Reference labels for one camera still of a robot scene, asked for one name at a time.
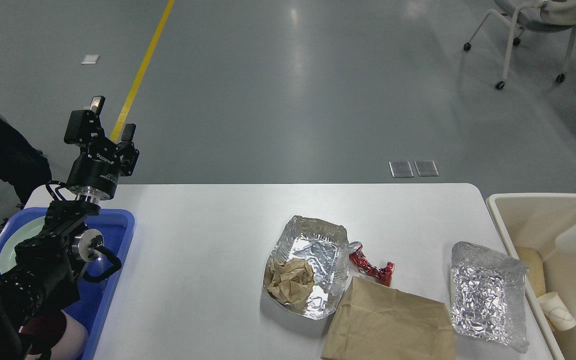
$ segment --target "crumpled paper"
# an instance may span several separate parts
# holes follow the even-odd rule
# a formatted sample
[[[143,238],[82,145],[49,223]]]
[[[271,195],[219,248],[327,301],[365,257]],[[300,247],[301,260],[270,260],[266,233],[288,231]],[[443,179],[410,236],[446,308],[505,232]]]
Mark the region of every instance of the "crumpled paper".
[[[455,360],[444,303],[354,276],[330,324],[324,360]]]
[[[266,291],[281,303],[293,305],[297,309],[306,306],[314,283],[313,267],[304,259],[273,261],[263,274]]]

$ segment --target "blue tray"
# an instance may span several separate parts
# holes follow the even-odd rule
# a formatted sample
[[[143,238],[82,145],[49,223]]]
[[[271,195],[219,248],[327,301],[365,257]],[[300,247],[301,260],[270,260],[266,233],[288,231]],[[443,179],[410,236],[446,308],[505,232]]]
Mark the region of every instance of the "blue tray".
[[[0,235],[0,253],[9,237],[23,225],[46,215],[46,207],[30,207],[14,214],[7,222]],[[89,216],[86,219],[88,227],[101,231],[103,246],[110,249],[121,259],[123,264],[126,260],[128,248],[135,232],[135,217],[129,211],[119,209],[101,209],[99,215]],[[91,275],[98,275],[105,269],[110,268],[107,259],[93,261],[88,265]],[[91,360],[95,354],[101,330],[108,314],[110,301],[112,301],[121,270],[112,274],[110,278],[93,283],[86,280],[78,282],[81,300],[64,309],[68,315],[80,322],[88,330],[88,342],[84,352],[78,360]]]

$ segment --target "red candy wrapper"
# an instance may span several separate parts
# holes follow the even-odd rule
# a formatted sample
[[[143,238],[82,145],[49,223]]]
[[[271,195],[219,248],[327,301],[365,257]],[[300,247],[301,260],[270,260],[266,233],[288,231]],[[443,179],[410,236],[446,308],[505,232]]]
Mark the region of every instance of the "red candy wrapper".
[[[366,260],[366,256],[362,252],[364,248],[363,244],[359,246],[354,252],[350,253],[348,257],[350,257],[350,261],[354,264],[354,266],[359,269],[359,272],[371,276],[377,279],[377,282],[381,285],[385,285],[386,287],[390,287],[391,285],[391,278],[393,278],[393,266],[392,262],[388,262],[386,267],[382,269],[377,269],[373,265]]]

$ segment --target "foil wrapper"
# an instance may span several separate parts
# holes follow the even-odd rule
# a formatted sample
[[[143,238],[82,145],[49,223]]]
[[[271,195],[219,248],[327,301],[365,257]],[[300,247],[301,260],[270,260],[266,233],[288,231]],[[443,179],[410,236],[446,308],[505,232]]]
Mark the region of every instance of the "foil wrapper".
[[[355,241],[350,244],[350,246],[352,247],[356,244],[358,244],[358,248],[355,251],[352,251],[348,256],[354,266],[357,267],[357,270],[359,270],[363,275],[375,278],[379,284],[384,285],[385,287],[390,287],[391,279],[393,278],[394,264],[389,261],[386,263],[385,267],[377,269],[377,267],[371,265],[370,262],[368,262],[368,259],[366,259],[366,256],[362,251],[364,246],[361,243]]]
[[[265,266],[269,268],[273,261],[283,263],[293,258],[306,260],[314,273],[312,292],[304,308],[283,303],[268,294],[286,310],[309,319],[317,321],[334,313],[348,279],[346,229],[322,219],[293,216],[284,227]],[[263,286],[263,291],[266,291],[266,284]]]
[[[521,260],[460,241],[452,247],[450,317],[458,334],[528,351]]]

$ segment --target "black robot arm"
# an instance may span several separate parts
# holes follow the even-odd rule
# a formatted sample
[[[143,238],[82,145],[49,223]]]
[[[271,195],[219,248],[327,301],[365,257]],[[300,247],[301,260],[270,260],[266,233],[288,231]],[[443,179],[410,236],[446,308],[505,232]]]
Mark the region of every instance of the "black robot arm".
[[[80,148],[64,186],[75,200],[60,196],[62,200],[52,201],[39,234],[15,246],[17,265],[0,275],[0,360],[26,357],[34,340],[18,333],[20,326],[78,301],[80,278],[98,282],[121,268],[119,259],[103,247],[102,234],[85,223],[88,216],[99,214],[100,200],[114,197],[119,176],[133,174],[139,155],[134,124],[126,125],[119,144],[105,136],[99,120],[104,100],[96,96],[90,110],[73,111],[66,128],[64,142]],[[112,268],[88,275],[88,263],[99,254]]]

